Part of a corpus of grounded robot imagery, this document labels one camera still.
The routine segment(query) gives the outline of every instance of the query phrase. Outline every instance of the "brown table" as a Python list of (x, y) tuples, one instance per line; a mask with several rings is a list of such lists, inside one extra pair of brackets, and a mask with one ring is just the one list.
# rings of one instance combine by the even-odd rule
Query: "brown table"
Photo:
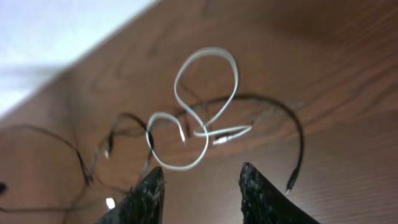
[[(1, 126), (49, 129), (78, 145), (88, 163), (119, 112), (147, 121), (155, 111), (179, 110), (172, 85), (183, 61), (199, 48), (223, 47), (239, 64), (240, 93), (277, 98), (303, 122), (305, 157), (289, 199), (321, 223), (396, 223), (397, 37), (396, 1), (163, 1)], [(181, 88), (189, 104), (227, 95), (233, 86), (228, 63), (211, 57), (192, 64), (182, 81), (196, 94)], [(253, 116), (259, 119), (249, 134), (211, 148), (194, 169), (165, 170), (164, 223), (241, 223), (243, 161), (284, 189), (298, 155), (288, 116), (259, 103), (233, 103), (213, 127), (246, 124)], [(199, 155), (203, 140), (190, 138), (185, 148), (176, 130), (154, 131), (157, 151), (167, 162), (186, 164)], [(112, 159), (101, 156), (97, 173), (104, 183), (128, 189), (148, 148), (143, 137), (115, 144)], [(63, 144), (14, 130), (2, 132), (0, 148), (0, 177), (9, 185), (0, 206), (66, 207), (79, 195), (78, 159)], [(88, 189), (79, 205), (103, 203), (71, 213), (68, 223), (94, 222), (106, 212), (101, 198), (111, 194), (100, 185)], [(61, 223), (63, 217), (0, 213), (0, 223)]]

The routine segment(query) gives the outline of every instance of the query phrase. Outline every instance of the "white string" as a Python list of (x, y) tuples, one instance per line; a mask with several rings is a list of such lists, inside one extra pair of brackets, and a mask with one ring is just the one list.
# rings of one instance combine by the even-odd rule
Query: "white string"
[[(220, 56), (220, 57), (223, 57), (226, 60), (228, 60), (229, 64), (232, 67), (233, 73), (234, 73), (235, 85), (234, 85), (234, 90), (232, 91), (231, 96), (228, 98), (228, 100), (226, 101), (224, 106), (219, 110), (219, 112), (217, 112), (217, 114), (213, 118), (211, 118), (208, 122), (204, 123), (200, 119), (199, 115), (197, 115), (196, 112), (194, 112), (187, 104), (185, 104), (181, 100), (181, 98), (179, 97), (179, 95), (177, 93), (177, 84), (178, 84), (178, 81), (180, 80), (180, 77), (181, 77), (182, 73), (185, 71), (185, 69), (194, 60), (196, 60), (196, 59), (198, 59), (200, 57), (203, 57), (203, 56), (207, 56), (207, 55)], [(234, 58), (233, 58), (233, 56), (232, 56), (232, 54), (230, 52), (228, 52), (225, 49), (221, 49), (219, 47), (206, 47), (206, 48), (197, 50), (196, 52), (191, 54), (191, 56), (189, 56), (189, 58), (187, 58), (186, 61), (183, 63), (183, 65), (180, 68), (180, 71), (177, 74), (177, 77), (175, 78), (175, 81), (174, 81), (174, 94), (175, 94), (175, 98), (177, 99), (177, 102), (179, 103), (179, 105), (183, 109), (185, 109), (188, 114), (193, 116), (193, 118), (195, 118), (195, 120), (198, 122), (198, 124), (202, 128), (203, 132), (194, 131), (193, 133), (194, 133), (194, 135), (196, 137), (206, 138), (205, 147), (203, 148), (201, 154), (199, 155), (199, 157), (195, 161), (193, 161), (190, 164), (184, 165), (184, 166), (174, 166), (174, 165), (166, 164), (163, 161), (161, 161), (159, 159), (159, 157), (157, 156), (156, 152), (153, 151), (152, 153), (154, 155), (154, 158), (157, 160), (157, 162), (160, 165), (162, 165), (164, 168), (167, 168), (167, 169), (171, 169), (171, 170), (188, 170), (188, 169), (191, 169), (192, 167), (196, 166), (203, 159), (203, 156), (205, 156), (206, 151), (208, 149), (209, 137), (210, 136), (223, 134), (223, 133), (230, 133), (232, 131), (241, 130), (240, 132), (238, 132), (236, 134), (231, 134), (229, 136), (224, 136), (222, 138), (216, 139), (215, 141), (213, 141), (213, 145), (216, 145), (216, 144), (223, 144), (223, 143), (225, 143), (225, 142), (227, 142), (227, 141), (229, 141), (231, 139), (234, 139), (234, 138), (238, 138), (238, 137), (242, 136), (243, 134), (247, 133), (248, 131), (250, 131), (252, 126), (248, 126), (248, 125), (236, 126), (236, 127), (232, 127), (232, 128), (224, 128), (224, 129), (219, 129), (219, 130), (215, 130), (215, 131), (207, 131), (208, 125), (210, 125), (211, 123), (216, 121), (217, 118), (223, 113), (223, 111), (226, 109), (226, 107), (229, 105), (229, 103), (233, 99), (233, 97), (234, 97), (234, 95), (235, 95), (237, 90), (238, 90), (238, 68), (237, 68), (236, 62), (235, 62), (235, 60), (234, 60)], [(150, 130), (150, 128), (152, 127), (154, 121), (156, 119), (159, 119), (159, 118), (169, 119), (169, 120), (173, 121), (174, 123), (176, 123), (178, 125), (179, 130), (180, 130), (181, 139), (185, 143), (185, 135), (183, 133), (183, 129), (182, 129), (182, 126), (180, 124), (180, 121), (176, 117), (172, 116), (171, 114), (164, 113), (164, 112), (156, 112), (156, 113), (152, 114), (152, 116), (149, 118), (147, 129)], [(148, 145), (150, 147), (149, 135), (148, 135), (147, 132), (146, 132), (146, 138), (147, 138)]]

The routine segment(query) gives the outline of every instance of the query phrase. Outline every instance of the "white cable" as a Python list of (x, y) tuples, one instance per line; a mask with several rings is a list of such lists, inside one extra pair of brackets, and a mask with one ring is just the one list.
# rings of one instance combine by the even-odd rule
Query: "white cable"
[[(180, 77), (182, 75), (182, 73), (185, 71), (185, 69), (196, 59), (203, 57), (203, 56), (207, 56), (207, 55), (215, 55), (215, 56), (220, 56), (225, 58), (226, 60), (228, 60), (229, 64), (232, 67), (233, 73), (234, 73), (234, 80), (235, 80), (235, 85), (234, 85), (234, 89), (232, 91), (231, 96), (228, 98), (228, 100), (226, 101), (226, 103), (224, 104), (224, 106), (219, 110), (219, 112), (217, 112), (217, 114), (211, 118), (207, 123), (203, 123), (203, 121), (200, 119), (199, 115), (196, 114), (196, 112), (194, 112), (188, 105), (186, 105), (181, 98), (179, 97), (178, 93), (177, 93), (177, 84), (178, 81), (180, 80)], [(237, 127), (232, 127), (232, 128), (224, 128), (224, 129), (219, 129), (216, 131), (207, 131), (207, 126), (211, 123), (213, 123), (220, 115), (221, 113), (225, 110), (225, 108), (229, 105), (229, 103), (231, 102), (231, 100), (233, 99), (236, 91), (238, 89), (238, 68), (236, 66), (236, 62), (233, 58), (233, 56), (231, 55), (230, 52), (228, 52), (225, 49), (221, 49), (218, 47), (207, 47), (207, 48), (203, 48), (200, 50), (197, 50), (196, 52), (194, 52), (193, 54), (191, 54), (191, 56), (189, 56), (189, 58), (186, 59), (186, 61), (183, 63), (183, 65), (180, 68), (180, 71), (177, 74), (177, 77), (175, 78), (174, 81), (174, 94), (175, 94), (175, 98), (177, 99), (178, 103), (180, 104), (180, 106), (185, 109), (187, 111), (188, 114), (190, 114), (191, 116), (193, 116), (193, 118), (195, 118), (195, 120), (198, 122), (198, 124), (200, 125), (200, 127), (203, 129), (202, 133), (199, 133), (197, 131), (194, 131), (194, 135), (196, 137), (203, 137), (206, 138), (206, 143), (205, 143), (205, 147), (203, 148), (201, 154), (199, 155), (199, 157), (193, 161), (190, 164), (184, 165), (184, 166), (174, 166), (174, 165), (170, 165), (170, 164), (166, 164), (163, 161), (161, 161), (159, 159), (159, 157), (157, 156), (156, 152), (153, 151), (153, 155), (155, 157), (155, 159), (157, 160), (157, 162), (159, 162), (160, 165), (162, 165), (163, 167), (167, 168), (167, 169), (172, 169), (172, 170), (187, 170), (187, 169), (191, 169), (192, 167), (196, 166), (203, 158), (203, 156), (205, 156), (206, 151), (208, 149), (208, 143), (209, 143), (209, 137), (210, 136), (214, 136), (217, 134), (223, 134), (223, 133), (230, 133), (231, 131), (239, 131), (242, 130), (236, 134), (232, 134), (229, 136), (224, 136), (222, 138), (219, 138), (215, 141), (213, 141), (213, 145), (215, 144), (223, 144), (226, 141), (229, 141), (230, 139), (234, 139), (234, 138), (238, 138), (240, 136), (242, 136), (243, 134), (245, 134), (246, 132), (251, 130), (251, 126), (237, 126)], [(180, 135), (181, 135), (181, 139), (182, 141), (185, 143), (185, 135), (183, 133), (182, 130), (182, 126), (180, 124), (180, 121), (172, 116), (171, 114), (168, 113), (163, 113), (163, 112), (156, 112), (154, 113), (150, 118), (149, 118), (149, 122), (147, 125), (147, 129), (150, 130), (150, 127), (153, 125), (153, 122), (158, 119), (158, 118), (163, 118), (163, 119), (169, 119), (171, 121), (173, 121), (174, 123), (176, 123), (178, 125), (178, 128), (180, 130)], [(150, 147), (150, 141), (149, 141), (149, 135), (148, 133), (146, 133), (146, 138), (147, 138), (147, 142), (148, 145)]]

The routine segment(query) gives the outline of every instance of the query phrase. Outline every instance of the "table top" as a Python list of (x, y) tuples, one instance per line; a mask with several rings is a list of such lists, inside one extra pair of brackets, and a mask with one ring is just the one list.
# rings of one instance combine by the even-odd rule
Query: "table top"
[[(398, 10), (395, 1), (199, 0), (162, 1), (69, 68), (2, 123), (0, 178), (8, 184), (0, 207), (67, 207), (95, 203), (65, 218), (58, 213), (0, 213), (1, 223), (93, 223), (106, 212), (96, 184), (84, 191), (78, 159), (64, 144), (28, 129), (51, 130), (76, 145), (89, 163), (96, 145), (123, 111), (144, 121), (156, 111), (181, 110), (175, 76), (202, 47), (228, 49), (238, 63), (239, 93), (284, 102), (303, 123), (302, 170), (289, 200), (320, 223), (394, 223), (398, 219)], [(233, 76), (222, 58), (191, 64), (182, 78), (188, 104), (228, 95)], [(221, 105), (202, 111), (214, 114)], [(253, 163), (279, 190), (299, 153), (294, 123), (283, 111), (234, 102), (214, 128), (253, 130), (211, 147), (195, 168), (165, 171), (164, 223), (241, 223), (238, 179)], [(123, 125), (134, 125), (124, 121)], [(197, 124), (187, 117), (191, 129)], [(186, 164), (203, 149), (177, 127), (154, 131), (156, 150)], [(147, 156), (143, 136), (116, 138), (96, 175), (128, 190)]]

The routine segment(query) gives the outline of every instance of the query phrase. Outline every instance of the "wooden surface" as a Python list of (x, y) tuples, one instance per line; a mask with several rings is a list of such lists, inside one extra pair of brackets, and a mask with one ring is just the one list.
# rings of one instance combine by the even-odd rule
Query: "wooden surface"
[[(77, 144), (88, 162), (119, 112), (147, 120), (155, 111), (178, 110), (172, 85), (183, 61), (199, 48), (223, 47), (239, 64), (239, 92), (277, 98), (304, 124), (305, 157), (289, 199), (321, 223), (396, 223), (397, 37), (396, 1), (164, 1), (1, 126), (29, 123), (50, 129)], [(181, 88), (192, 104), (229, 94), (233, 79), (225, 60), (201, 58), (188, 68), (183, 84), (197, 95)], [(209, 113), (218, 108), (208, 108)], [(243, 161), (284, 189), (298, 141), (283, 112), (234, 103), (214, 128), (247, 124), (254, 116), (259, 119), (249, 134), (210, 149), (194, 169), (165, 170), (164, 223), (241, 223)], [(154, 131), (157, 151), (167, 162), (186, 164), (199, 155), (203, 140), (189, 139), (185, 148), (176, 130), (170, 125)], [(101, 157), (98, 175), (128, 189), (148, 148), (144, 138), (118, 138), (115, 144), (111, 160)], [(0, 148), (0, 178), (9, 184), (0, 206), (69, 206), (80, 193), (78, 160), (59, 142), (31, 131), (3, 131)], [(111, 194), (96, 185), (79, 204)], [(104, 212), (103, 200), (67, 221), (93, 223)], [(62, 213), (0, 213), (0, 223), (61, 223), (62, 218)]]

